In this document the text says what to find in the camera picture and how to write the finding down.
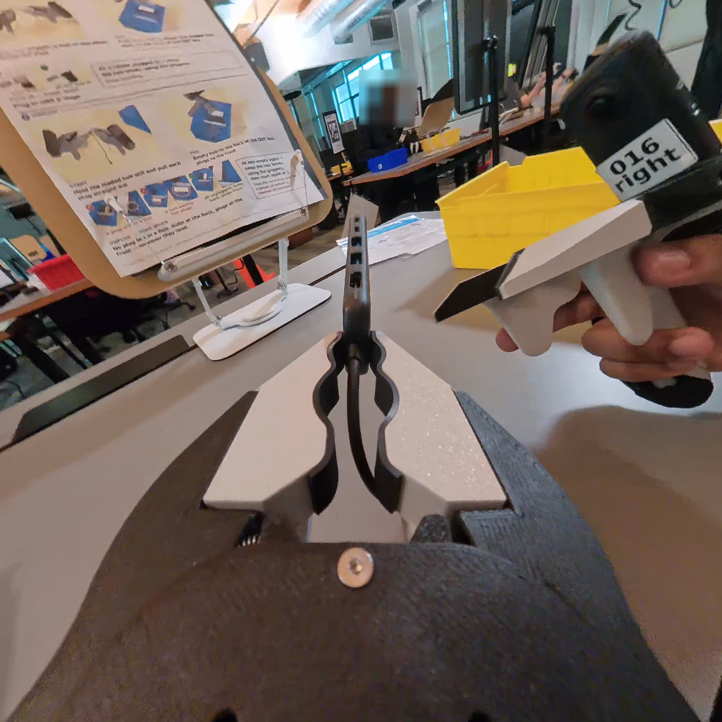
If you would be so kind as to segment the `red plastic bin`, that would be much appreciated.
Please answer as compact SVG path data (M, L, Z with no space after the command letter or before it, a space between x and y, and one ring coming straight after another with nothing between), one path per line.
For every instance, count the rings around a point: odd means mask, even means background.
M64 254L33 266L26 285L37 290L55 292L85 280L86 276L72 257Z

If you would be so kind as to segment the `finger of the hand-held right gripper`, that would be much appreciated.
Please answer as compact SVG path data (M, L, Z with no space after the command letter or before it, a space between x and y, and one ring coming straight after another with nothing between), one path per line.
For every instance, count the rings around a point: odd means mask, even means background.
M517 252L509 262L456 285L435 310L441 322L490 300L509 300L649 236L645 203L630 200Z

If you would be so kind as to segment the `silver ventilation ducts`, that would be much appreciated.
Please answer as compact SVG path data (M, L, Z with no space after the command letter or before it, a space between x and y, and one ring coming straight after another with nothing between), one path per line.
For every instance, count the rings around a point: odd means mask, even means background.
M392 4L392 1L311 1L297 18L308 37L327 29L335 38L343 38Z

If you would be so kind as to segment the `black computer monitor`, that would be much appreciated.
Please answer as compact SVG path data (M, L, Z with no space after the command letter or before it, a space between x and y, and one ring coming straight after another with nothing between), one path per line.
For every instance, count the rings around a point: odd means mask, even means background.
M452 1L455 109L469 114L507 96L511 1Z
M542 28L555 25L558 1L512 1L508 38L508 77L521 88L538 65Z

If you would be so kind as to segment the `black USB hub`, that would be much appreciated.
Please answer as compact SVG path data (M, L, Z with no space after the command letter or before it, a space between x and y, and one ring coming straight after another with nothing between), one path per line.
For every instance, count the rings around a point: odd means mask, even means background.
M363 366L367 366L370 358L371 303L367 223L363 215L354 215L349 221L342 336L347 349L347 358L357 358Z

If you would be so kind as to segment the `black desk strip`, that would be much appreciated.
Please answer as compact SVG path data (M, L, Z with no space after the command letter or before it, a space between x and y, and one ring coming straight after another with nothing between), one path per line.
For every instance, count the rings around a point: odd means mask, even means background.
M86 381L53 399L23 413L13 434L2 443L1 449L30 438L77 411L100 401L117 390L185 355L194 348L182 336L175 336L128 359L97 377Z

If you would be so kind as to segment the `orange traffic cone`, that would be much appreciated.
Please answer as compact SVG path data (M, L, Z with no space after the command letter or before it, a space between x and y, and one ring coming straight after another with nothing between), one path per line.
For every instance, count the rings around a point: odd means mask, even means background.
M240 274L240 277L249 288L257 287L258 285L266 282L266 277L263 275L251 255L235 259L232 262L232 265L234 270Z

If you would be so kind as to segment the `wooden workbench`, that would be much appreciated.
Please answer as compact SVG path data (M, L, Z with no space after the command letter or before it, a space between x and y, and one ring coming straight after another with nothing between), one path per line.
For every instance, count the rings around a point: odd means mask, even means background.
M507 141L513 134L528 127L555 119L560 112L560 104L552 104L549 113L544 108L531 108L515 118L506 119L500 124L499 145ZM452 170L459 165L465 165L474 158L478 158L481 150L489 149L497 160L501 159L500 149L493 150L492 131L479 131L469 137L461 138L459 142L431 152L420 152L409 157L407 162L399 167L382 170L377 173L368 171L360 176L343 180L342 186L350 192L360 194L361 187L391 181L402 177L411 177L413 181L423 181L426 177L435 177L446 172L446 166Z

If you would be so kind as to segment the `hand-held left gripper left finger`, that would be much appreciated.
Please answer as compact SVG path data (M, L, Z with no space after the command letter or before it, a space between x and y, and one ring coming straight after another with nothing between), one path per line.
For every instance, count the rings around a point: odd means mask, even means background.
M341 340L340 331L324 337L259 387L203 496L206 507L261 512L308 539L312 517L338 485L329 414Z

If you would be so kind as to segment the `person's right hand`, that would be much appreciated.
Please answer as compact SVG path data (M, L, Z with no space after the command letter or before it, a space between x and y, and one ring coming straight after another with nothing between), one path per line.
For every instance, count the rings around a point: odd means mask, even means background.
M640 248L635 265L645 284L670 291L687 326L659 329L645 344L635 346L622 338L582 286L574 300L556 311L554 330L596 320L581 344L600 358L605 375L620 381L659 381L701 366L720 372L721 236L705 234Z

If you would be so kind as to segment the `yellow plastic bin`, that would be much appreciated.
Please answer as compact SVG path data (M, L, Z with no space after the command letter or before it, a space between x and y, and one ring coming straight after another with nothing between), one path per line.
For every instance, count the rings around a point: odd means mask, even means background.
M618 203L581 148L501 162L437 201L453 265L479 270Z

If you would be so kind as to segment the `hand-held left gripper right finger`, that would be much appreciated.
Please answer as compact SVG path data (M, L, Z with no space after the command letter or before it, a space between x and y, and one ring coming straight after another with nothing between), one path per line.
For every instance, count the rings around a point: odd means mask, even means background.
M384 333L374 340L375 402L385 415L375 478L404 537L427 516L504 508L508 496L453 388Z

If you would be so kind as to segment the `laminated paper sheet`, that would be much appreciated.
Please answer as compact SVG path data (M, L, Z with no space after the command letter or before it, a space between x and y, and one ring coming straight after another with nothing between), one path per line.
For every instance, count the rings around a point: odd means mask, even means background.
M370 266L419 253L447 242L441 219L417 215L390 221L376 228L367 227L367 255Z

